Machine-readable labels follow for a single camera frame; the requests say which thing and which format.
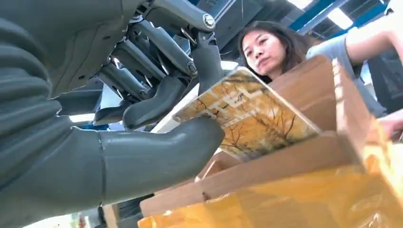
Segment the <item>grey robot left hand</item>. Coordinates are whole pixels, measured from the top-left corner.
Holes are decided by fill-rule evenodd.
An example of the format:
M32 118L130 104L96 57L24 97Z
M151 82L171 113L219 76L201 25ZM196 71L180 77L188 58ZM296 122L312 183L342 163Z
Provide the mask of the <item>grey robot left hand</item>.
M103 63L139 3L3 0L0 3L0 204L87 208L160 190L196 175L223 139L206 118L165 134L81 130L53 99L79 33L96 35Z

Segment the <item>person's left hand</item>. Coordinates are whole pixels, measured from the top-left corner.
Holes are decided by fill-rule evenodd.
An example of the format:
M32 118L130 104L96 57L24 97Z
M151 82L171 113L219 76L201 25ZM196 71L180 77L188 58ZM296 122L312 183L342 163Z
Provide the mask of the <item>person's left hand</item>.
M384 130L387 139L392 142L403 142L403 110L400 109L391 114L377 119Z

